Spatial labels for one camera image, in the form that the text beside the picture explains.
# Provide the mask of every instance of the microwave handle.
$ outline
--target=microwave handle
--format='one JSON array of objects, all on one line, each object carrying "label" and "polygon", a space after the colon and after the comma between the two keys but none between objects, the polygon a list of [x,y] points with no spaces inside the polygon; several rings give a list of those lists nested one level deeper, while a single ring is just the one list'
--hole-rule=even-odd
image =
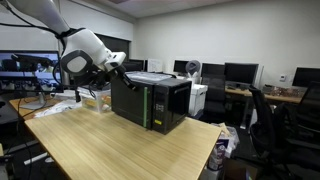
[{"label": "microwave handle", "polygon": [[189,87],[184,87],[184,88],[181,88],[181,89],[177,89],[174,91],[174,94],[177,94],[178,92],[181,92],[181,91],[184,91],[184,90],[187,90],[187,89],[190,89]]}]

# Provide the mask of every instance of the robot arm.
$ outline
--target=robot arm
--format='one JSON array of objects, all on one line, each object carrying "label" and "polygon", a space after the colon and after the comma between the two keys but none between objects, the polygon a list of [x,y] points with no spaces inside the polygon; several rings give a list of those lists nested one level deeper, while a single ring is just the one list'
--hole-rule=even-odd
[{"label": "robot arm", "polygon": [[[20,12],[41,21],[59,35],[56,37],[65,44],[61,58],[61,67],[64,71],[72,76],[81,76],[86,74],[92,66],[97,66],[105,73],[116,71],[116,74],[123,77],[128,87],[134,88],[124,74],[124,67],[121,66],[126,54],[111,52],[88,29],[81,28],[71,31],[60,16],[53,0],[8,0],[8,2]],[[0,0],[2,5],[10,9],[8,2]]]}]

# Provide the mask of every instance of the floor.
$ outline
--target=floor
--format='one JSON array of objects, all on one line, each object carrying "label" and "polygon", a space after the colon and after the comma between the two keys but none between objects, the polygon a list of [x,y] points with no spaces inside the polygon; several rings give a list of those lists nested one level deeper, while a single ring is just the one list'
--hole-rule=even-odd
[{"label": "floor", "polygon": [[[26,130],[22,122],[20,122],[19,126],[17,126],[17,114],[14,110],[10,108],[10,106],[4,107],[4,109],[1,108],[0,114],[4,115],[0,117],[0,142],[2,143],[4,149],[8,149],[12,144],[19,145],[19,144],[23,144],[25,141],[34,139],[34,137],[30,135],[29,132]],[[234,151],[234,155],[251,159],[251,160],[257,160],[257,158],[255,157],[256,154],[255,154],[254,148],[251,145],[250,136],[247,134],[247,131],[240,129],[237,126],[234,126],[234,127],[237,129],[238,136],[240,139],[240,144],[238,144],[237,149]],[[67,179],[66,175],[59,169],[59,167],[54,162],[46,163],[45,159],[34,162],[32,163],[31,166],[30,165],[25,166],[23,162],[25,160],[30,159],[30,155],[34,157],[36,155],[39,155],[45,152],[39,144],[31,147],[29,150],[25,149],[25,150],[14,153],[14,167],[15,167],[15,174],[17,179],[21,179],[21,180]],[[303,179],[320,179],[319,172],[315,172],[312,170],[305,170],[298,166],[289,166],[289,168],[292,170],[292,172],[302,177]],[[269,180],[269,179],[275,179],[275,177],[263,177],[262,179]]]}]

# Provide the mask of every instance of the ceiling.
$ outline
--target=ceiling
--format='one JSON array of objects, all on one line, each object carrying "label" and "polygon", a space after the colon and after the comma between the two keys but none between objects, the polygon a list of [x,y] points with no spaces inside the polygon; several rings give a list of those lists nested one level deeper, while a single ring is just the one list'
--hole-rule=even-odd
[{"label": "ceiling", "polygon": [[232,0],[94,0],[135,18],[181,11]]}]

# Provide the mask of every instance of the black microwave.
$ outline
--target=black microwave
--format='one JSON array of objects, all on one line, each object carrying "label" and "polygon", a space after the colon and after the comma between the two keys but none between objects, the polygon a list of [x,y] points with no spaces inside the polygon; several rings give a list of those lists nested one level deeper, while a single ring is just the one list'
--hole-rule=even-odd
[{"label": "black microwave", "polygon": [[130,72],[128,77],[135,90],[117,78],[111,82],[111,107],[116,114],[162,134],[188,115],[191,81],[147,72]]}]

